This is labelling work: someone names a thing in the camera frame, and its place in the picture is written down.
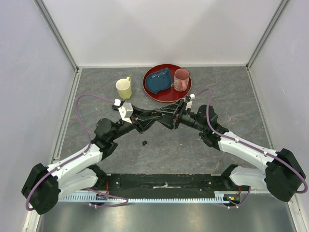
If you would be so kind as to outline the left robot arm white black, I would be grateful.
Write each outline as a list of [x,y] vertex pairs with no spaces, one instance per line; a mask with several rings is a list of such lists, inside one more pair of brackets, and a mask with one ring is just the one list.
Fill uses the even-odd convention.
[[21,190],[28,211],[34,210],[42,215],[51,210],[59,199],[78,190],[103,189],[105,173],[96,163],[114,152],[117,148],[115,139],[132,130],[142,133],[162,117],[157,110],[141,110],[128,102],[117,110],[120,120],[100,119],[94,131],[95,137],[89,139],[80,151],[54,164],[44,166],[38,163],[31,169]]

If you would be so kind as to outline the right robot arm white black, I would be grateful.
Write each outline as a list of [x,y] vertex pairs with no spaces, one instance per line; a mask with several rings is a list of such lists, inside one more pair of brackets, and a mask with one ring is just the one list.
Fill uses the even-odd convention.
[[266,189],[283,202],[290,201],[296,193],[307,192],[306,175],[290,150],[276,151],[240,138],[217,122],[218,116],[212,106],[202,105],[194,113],[188,103],[179,100],[155,112],[161,115],[161,124],[172,129],[180,124],[194,128],[208,147],[235,155],[254,166],[230,166],[227,175],[221,178],[224,189],[233,190],[236,186]]

